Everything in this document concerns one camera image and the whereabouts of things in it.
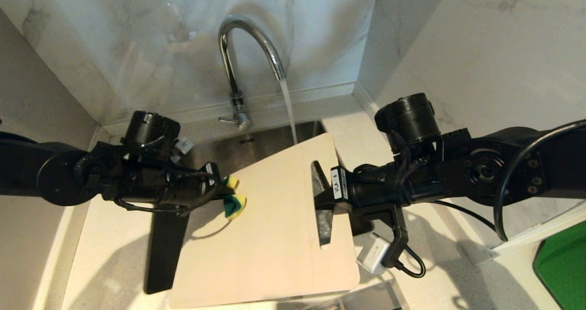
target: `countertop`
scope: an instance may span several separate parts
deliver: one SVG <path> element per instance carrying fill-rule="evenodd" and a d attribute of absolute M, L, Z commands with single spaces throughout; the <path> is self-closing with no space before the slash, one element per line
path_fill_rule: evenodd
<path fill-rule="evenodd" d="M 383 135 L 353 95 L 299 103 L 293 106 L 293 111 L 296 121 L 322 121 L 326 131 L 332 134 L 339 158 L 346 168 L 352 169 L 363 163 L 381 165 L 393 160 Z M 283 108 L 251 115 L 256 129 L 287 124 Z M 208 120 L 183 125 L 180 137 L 189 137 L 197 143 L 233 135 L 234 131 L 232 125 Z M 405 211 L 409 245 L 425 262 L 427 275 L 415 279 L 391 269 L 378 276 L 360 269 L 360 284 L 354 290 L 391 281 L 402 308 L 413 310 L 558 309 L 532 274 L 531 261 L 536 245 L 475 266 L 464 251 L 467 249 L 464 244 L 473 242 L 457 241 L 434 205 L 418 204 Z M 152 295 L 145 295 L 142 291 L 150 217 L 145 212 L 126 212 L 100 197 L 91 201 L 65 291 L 64 310 L 169 308 L 170 291 Z M 375 232 L 392 238 L 390 229 L 382 224 L 375 224 Z M 354 238 L 356 254 L 362 249 L 365 238 L 366 235 Z M 403 255 L 402 262 L 410 266 L 414 261 Z M 206 309 L 295 310 L 339 295 Z"/>

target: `faucet spout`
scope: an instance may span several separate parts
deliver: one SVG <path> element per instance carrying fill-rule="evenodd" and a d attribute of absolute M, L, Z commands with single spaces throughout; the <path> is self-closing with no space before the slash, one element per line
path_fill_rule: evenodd
<path fill-rule="evenodd" d="M 226 74 L 228 75 L 228 82 L 232 88 L 230 94 L 230 101 L 232 102 L 232 108 L 234 110 L 234 119 L 241 131 L 248 129 L 252 125 L 252 120 L 246 113 L 246 106 L 244 103 L 244 95 L 236 83 L 236 76 L 232 69 L 232 62 L 230 60 L 230 54 L 228 53 L 228 41 L 230 40 L 229 34 L 233 28 L 240 28 L 249 33 L 262 48 L 262 51 L 266 54 L 266 58 L 270 62 L 272 73 L 275 75 L 277 80 L 285 79 L 285 70 L 281 59 L 277 54 L 277 50 L 272 42 L 266 37 L 264 32 L 260 28 L 247 18 L 246 16 L 230 15 L 224 19 L 218 31 L 218 39 L 220 41 L 220 52 L 222 53 L 222 60 L 224 61 L 224 68 L 226 68 Z"/>

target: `wooden cutting board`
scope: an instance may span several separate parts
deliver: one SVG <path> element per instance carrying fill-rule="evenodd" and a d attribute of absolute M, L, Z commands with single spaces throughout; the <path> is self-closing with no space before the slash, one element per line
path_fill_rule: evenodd
<path fill-rule="evenodd" d="M 233 175 L 245 210 L 228 223 L 221 201 L 192 213 L 170 306 L 195 308 L 345 291 L 360 276 L 347 214 L 335 215 L 331 243 L 320 248 L 310 165 L 329 177 L 333 139 L 314 137 Z"/>

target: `sponge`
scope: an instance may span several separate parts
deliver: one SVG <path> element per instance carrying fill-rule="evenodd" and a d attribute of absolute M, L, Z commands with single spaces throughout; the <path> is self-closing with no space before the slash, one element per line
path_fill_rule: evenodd
<path fill-rule="evenodd" d="M 230 189 L 235 190 L 240 184 L 240 180 L 232 175 L 228 175 L 224 180 L 222 180 L 222 184 L 226 185 Z"/>
<path fill-rule="evenodd" d="M 224 212 L 226 218 L 232 221 L 238 218 L 246 206 L 246 197 L 243 195 L 229 195 L 222 198 L 224 200 Z"/>

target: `running water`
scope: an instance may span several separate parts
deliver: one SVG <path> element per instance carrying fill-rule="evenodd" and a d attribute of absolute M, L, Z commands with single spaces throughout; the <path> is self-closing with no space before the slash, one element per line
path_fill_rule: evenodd
<path fill-rule="evenodd" d="M 287 80 L 279 80 L 281 90 L 285 97 L 285 105 L 287 105 L 287 114 L 289 114 L 289 124 L 291 125 L 291 133 L 293 133 L 293 143 L 297 144 L 297 132 L 295 131 L 295 118 L 293 118 L 293 107 L 291 107 L 291 99 L 289 98 L 289 88 L 287 87 Z"/>

